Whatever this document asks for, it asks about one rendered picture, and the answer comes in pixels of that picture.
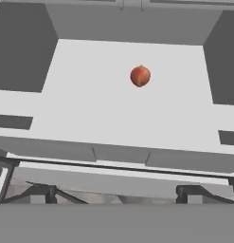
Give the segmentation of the grey fridge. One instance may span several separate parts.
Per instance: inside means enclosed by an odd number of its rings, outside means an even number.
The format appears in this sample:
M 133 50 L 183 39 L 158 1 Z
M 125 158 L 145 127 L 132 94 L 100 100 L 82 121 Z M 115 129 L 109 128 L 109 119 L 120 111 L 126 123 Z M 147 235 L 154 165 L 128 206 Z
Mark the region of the grey fridge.
M 0 91 L 40 93 L 61 40 L 200 46 L 211 98 L 234 106 L 234 0 L 0 0 Z M 28 130 L 30 117 L 0 116 L 0 128 Z M 234 146 L 234 131 L 220 139 Z M 174 197 L 201 185 L 234 200 L 234 175 L 169 170 L 110 160 L 19 157 L 0 149 L 0 202 L 13 178 L 119 196 Z

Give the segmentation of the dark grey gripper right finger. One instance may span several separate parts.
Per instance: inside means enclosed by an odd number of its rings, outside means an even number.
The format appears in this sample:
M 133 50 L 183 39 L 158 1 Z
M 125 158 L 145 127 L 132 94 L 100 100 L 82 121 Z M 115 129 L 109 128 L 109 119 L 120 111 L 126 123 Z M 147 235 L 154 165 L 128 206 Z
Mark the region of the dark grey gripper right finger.
M 175 192 L 177 195 L 176 203 L 188 204 L 189 196 L 201 196 L 204 203 L 234 204 L 233 199 L 214 195 L 201 185 L 177 185 Z

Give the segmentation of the round red-orange fruit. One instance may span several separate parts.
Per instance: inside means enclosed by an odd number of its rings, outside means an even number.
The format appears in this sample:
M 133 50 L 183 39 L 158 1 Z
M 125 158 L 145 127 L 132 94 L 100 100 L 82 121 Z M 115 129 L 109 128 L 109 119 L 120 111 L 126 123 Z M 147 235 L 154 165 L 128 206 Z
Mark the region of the round red-orange fruit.
M 135 67 L 130 74 L 132 83 L 137 87 L 142 87 L 149 82 L 151 78 L 150 70 L 144 65 Z

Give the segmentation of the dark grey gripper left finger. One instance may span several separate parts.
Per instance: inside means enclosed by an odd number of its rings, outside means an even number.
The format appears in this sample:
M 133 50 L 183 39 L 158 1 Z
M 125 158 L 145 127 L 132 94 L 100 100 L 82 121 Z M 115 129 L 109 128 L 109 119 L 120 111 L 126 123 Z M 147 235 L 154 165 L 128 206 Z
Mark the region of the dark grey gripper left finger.
M 12 201 L 26 198 L 28 196 L 44 196 L 46 204 L 57 204 L 58 200 L 56 196 L 61 196 L 74 204 L 86 204 L 86 201 L 75 196 L 71 196 L 70 194 L 60 190 L 55 185 L 42 183 L 33 183 L 32 186 L 26 189 L 22 194 L 4 198 L 1 200 L 1 203 L 11 203 Z

